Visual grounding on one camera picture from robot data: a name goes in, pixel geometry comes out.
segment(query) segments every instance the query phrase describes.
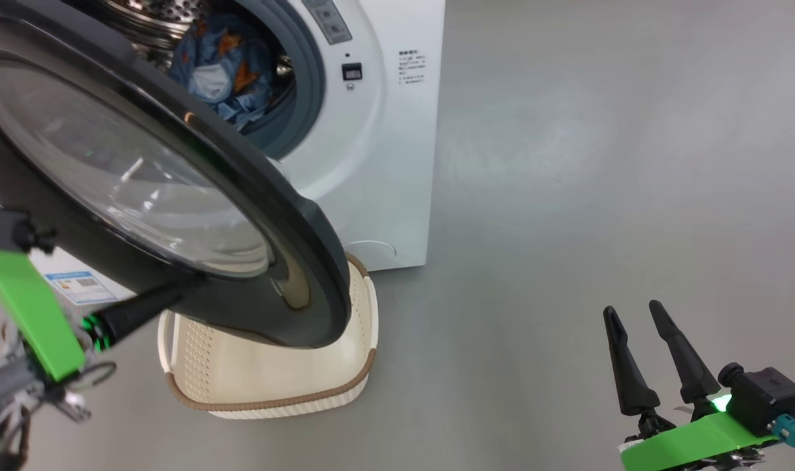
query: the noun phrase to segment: green bracket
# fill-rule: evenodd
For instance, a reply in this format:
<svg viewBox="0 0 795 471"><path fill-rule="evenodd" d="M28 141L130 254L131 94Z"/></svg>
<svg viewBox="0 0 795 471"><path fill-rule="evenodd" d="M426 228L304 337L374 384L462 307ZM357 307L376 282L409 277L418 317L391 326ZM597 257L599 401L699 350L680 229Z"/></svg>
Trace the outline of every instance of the green bracket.
<svg viewBox="0 0 795 471"><path fill-rule="evenodd" d="M0 250L0 302L54 381L77 372L86 355L28 254Z"/></svg>
<svg viewBox="0 0 795 471"><path fill-rule="evenodd" d="M727 412L652 436L621 453L627 471L662 471L700 459L777 440L754 436Z"/></svg>

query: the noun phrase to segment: beige plastic basket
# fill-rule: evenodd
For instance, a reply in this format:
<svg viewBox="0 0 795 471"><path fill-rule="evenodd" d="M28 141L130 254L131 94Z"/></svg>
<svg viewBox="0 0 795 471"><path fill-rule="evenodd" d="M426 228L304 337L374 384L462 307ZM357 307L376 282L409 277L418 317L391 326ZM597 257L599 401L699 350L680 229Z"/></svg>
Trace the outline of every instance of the beige plastic basket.
<svg viewBox="0 0 795 471"><path fill-rule="evenodd" d="M374 363L379 320L368 272L357 260L349 267L350 322L321 349L263 345L163 313L158 356L176 399L226 419L308 414L356 399Z"/></svg>

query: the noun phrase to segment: basket handle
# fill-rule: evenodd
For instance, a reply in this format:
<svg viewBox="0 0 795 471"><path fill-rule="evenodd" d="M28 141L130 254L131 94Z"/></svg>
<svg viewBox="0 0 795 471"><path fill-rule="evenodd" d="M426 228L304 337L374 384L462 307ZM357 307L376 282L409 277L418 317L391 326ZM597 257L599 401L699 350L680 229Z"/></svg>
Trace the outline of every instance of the basket handle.
<svg viewBox="0 0 795 471"><path fill-rule="evenodd" d="M173 314L169 309L165 309L158 316L158 361L162 365L162 370L165 373L170 373L170 354L173 351L173 346L168 346L168 332L173 324Z"/></svg>

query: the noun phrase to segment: blue garment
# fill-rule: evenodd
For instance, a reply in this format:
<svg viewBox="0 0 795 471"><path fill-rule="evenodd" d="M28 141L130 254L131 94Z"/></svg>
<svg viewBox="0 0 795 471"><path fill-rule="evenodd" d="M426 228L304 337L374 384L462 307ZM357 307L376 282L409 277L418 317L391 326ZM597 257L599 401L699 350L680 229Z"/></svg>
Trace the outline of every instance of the blue garment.
<svg viewBox="0 0 795 471"><path fill-rule="evenodd" d="M168 75L238 131L263 116L275 95L275 58L268 45L229 13L191 26L173 51Z"/></svg>

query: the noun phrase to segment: washing machine door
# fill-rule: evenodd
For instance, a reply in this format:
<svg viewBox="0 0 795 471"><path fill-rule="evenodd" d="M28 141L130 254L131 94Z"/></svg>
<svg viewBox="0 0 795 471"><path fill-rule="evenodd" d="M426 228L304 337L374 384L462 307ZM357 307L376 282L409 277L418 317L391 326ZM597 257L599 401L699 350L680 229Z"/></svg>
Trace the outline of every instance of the washing machine door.
<svg viewBox="0 0 795 471"><path fill-rule="evenodd" d="M290 347L337 340L347 260L316 203L123 36L54 0L0 2L0 203L134 292Z"/></svg>

